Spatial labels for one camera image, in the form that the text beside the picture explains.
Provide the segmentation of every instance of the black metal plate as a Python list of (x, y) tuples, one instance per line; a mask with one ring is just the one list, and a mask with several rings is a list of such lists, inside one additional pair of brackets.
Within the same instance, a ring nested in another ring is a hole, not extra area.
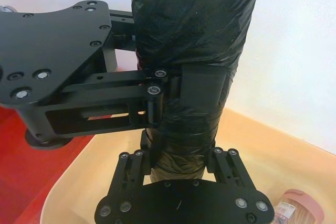
[[(101, 50), (110, 27), (108, 5), (102, 1), (82, 1), (51, 13), (0, 12), (0, 103), (18, 107), (48, 98)], [(93, 41), (101, 45), (91, 46)], [(45, 69), (51, 71), (49, 77), (34, 78), (36, 71)], [(18, 72), (21, 78), (7, 79)], [(13, 92), (21, 88), (30, 90), (29, 96), (13, 98)]]
[[(270, 223), (274, 210), (267, 197), (250, 188), (238, 188), (222, 183), (198, 180), (171, 180), (166, 187), (164, 181), (126, 191), (122, 198), (105, 197), (98, 205), (95, 221), (98, 224), (111, 224), (121, 219), (123, 224), (261, 224)], [(236, 206), (237, 198), (248, 202), (247, 208)], [(263, 200), (269, 206), (268, 211), (260, 211), (256, 202)], [(127, 212), (120, 211), (124, 201), (131, 203)], [(108, 205), (111, 214), (102, 217), (100, 209)], [(255, 222), (247, 220), (247, 214), (256, 217)]]

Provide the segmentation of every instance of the pink lid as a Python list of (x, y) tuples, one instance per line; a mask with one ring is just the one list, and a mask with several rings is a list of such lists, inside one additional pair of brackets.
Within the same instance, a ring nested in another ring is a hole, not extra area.
[(296, 202), (303, 205), (311, 214), (314, 216), (317, 224), (321, 224), (324, 220), (324, 212), (322, 207), (306, 194), (304, 191), (297, 189), (289, 189), (283, 194), (284, 198), (295, 200)]

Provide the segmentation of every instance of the label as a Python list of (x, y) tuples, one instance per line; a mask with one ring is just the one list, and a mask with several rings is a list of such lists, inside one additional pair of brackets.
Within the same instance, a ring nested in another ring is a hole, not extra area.
[(275, 208), (275, 217), (272, 224), (287, 224), (295, 211), (295, 206), (286, 202), (280, 202)]

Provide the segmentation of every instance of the black plastic bag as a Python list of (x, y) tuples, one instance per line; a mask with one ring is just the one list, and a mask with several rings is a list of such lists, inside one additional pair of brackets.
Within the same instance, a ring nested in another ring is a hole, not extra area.
[(165, 104), (158, 129), (147, 129), (160, 149), (152, 181), (201, 178), (219, 118), (243, 50), (256, 0), (132, 0), (137, 55), (142, 68), (185, 64), (223, 66), (219, 103), (211, 110)]

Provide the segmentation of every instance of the red surface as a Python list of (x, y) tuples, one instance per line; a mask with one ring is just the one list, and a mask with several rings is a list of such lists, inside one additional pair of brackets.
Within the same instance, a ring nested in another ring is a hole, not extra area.
[(0, 108), (0, 224), (38, 224), (48, 192), (92, 138), (38, 151), (26, 144), (25, 130), (15, 112)]

